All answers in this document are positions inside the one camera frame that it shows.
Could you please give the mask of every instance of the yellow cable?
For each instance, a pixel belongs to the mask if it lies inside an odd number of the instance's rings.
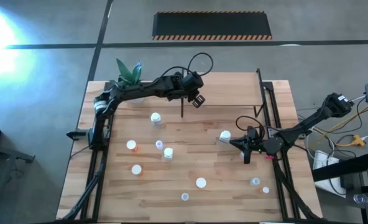
[[[365,107],[364,109],[362,109],[362,110],[359,112],[359,114],[365,113],[367,110],[368,110],[368,107]],[[349,121],[349,120],[351,120],[351,119],[355,118],[356,116],[358,116],[358,114],[357,114],[357,113],[356,113],[356,114],[353,114],[353,115],[352,115],[351,117],[349,117],[348,119],[345,119],[344,121],[342,121],[342,122],[338,123],[337,125],[333,126],[332,128],[330,128],[330,129],[328,130],[328,132],[324,132],[324,131],[322,131],[322,130],[320,130],[320,129],[318,129],[318,128],[314,128],[315,130],[318,130],[318,132],[320,132],[320,133],[321,133],[321,134],[323,134],[323,135],[322,135],[322,137],[317,141],[317,143],[316,143],[316,144],[314,144],[313,146],[310,146],[310,147],[308,147],[308,148],[312,149],[312,148],[316,147],[317,145],[319,145],[319,144],[320,144],[321,140],[322,140],[323,138],[325,138],[325,136],[326,136],[330,131],[334,130],[336,127],[338,127],[338,126],[340,126],[340,125],[344,124],[345,122],[347,122],[347,121]]]

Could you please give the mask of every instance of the concrete floor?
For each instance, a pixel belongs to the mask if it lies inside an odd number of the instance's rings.
[[[106,0],[0,0],[1,44],[95,43]],[[115,0],[104,42],[150,42],[152,15],[167,10],[265,10],[274,40],[368,39],[368,1],[184,1]],[[144,64],[143,79],[166,68],[186,66],[192,55],[207,52],[215,72],[253,72],[264,79],[290,81],[297,108],[319,106],[332,92],[349,99],[361,96],[368,83],[368,45],[299,47],[188,47],[103,49],[95,80],[116,79],[115,58],[128,65]],[[0,223],[52,221],[61,194],[72,141],[94,49],[0,50],[0,129],[2,143],[35,154],[35,163],[18,164],[22,178],[8,184],[0,206]],[[205,58],[193,64],[203,71]],[[312,111],[299,111],[307,116]],[[355,134],[368,135],[368,114]],[[320,124],[329,128],[339,120]],[[349,124],[350,128],[359,121]],[[313,142],[317,136],[311,135]],[[318,149],[328,151],[327,144]],[[368,152],[353,148],[357,155]],[[318,191],[325,218],[361,222],[359,209],[333,206],[337,196]]]

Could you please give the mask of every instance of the green plant leaf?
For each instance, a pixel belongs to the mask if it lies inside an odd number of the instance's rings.
[[[133,68],[133,78],[134,78],[134,84],[138,84],[140,82],[141,77],[141,62],[138,62],[137,65]]]
[[[119,71],[121,73],[120,76],[122,77],[122,79],[125,82],[128,82],[128,84],[133,85],[134,79],[133,79],[132,73],[129,71],[129,69],[127,69],[127,67],[123,64],[121,60],[117,58],[116,62],[117,62],[117,67],[119,68]]]

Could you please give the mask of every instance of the wooden table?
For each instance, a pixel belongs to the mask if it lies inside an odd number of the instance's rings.
[[[137,105],[130,102],[119,105],[111,131],[99,222],[282,220],[271,161],[265,159],[265,154],[252,153],[251,163],[245,165],[238,149],[218,141],[223,130],[229,130],[232,138],[244,135],[236,128],[235,120],[240,115],[254,116],[253,106],[262,104],[257,74],[210,73],[203,80],[205,85],[200,92],[206,102],[198,109],[186,103],[184,118],[180,117],[178,100],[168,102],[149,97]],[[298,122],[289,82],[272,82],[282,126],[289,128]],[[89,82],[79,128],[90,128],[93,124],[93,99],[102,92],[104,83]],[[161,114],[162,127],[156,128],[150,122],[153,112]],[[264,123],[262,113],[258,120]],[[239,122],[242,127],[249,124],[257,126],[249,119]],[[136,140],[137,152],[126,149],[130,139]],[[172,162],[162,160],[162,151],[155,147],[158,139],[165,147],[174,149]],[[86,141],[74,143],[72,153],[86,145]],[[306,153],[294,147],[288,156],[296,190],[312,211],[321,216]],[[71,159],[57,218],[66,215],[83,193],[90,157],[91,151],[86,150]],[[131,173],[134,164],[142,166],[142,176]],[[199,177],[207,181],[204,189],[196,187]],[[259,187],[249,185],[253,177],[260,178]],[[259,193],[264,186],[270,188],[269,194]],[[185,192],[190,196],[187,202],[180,198]],[[287,193],[285,198],[291,213]],[[93,200],[91,197],[88,215],[93,211]]]

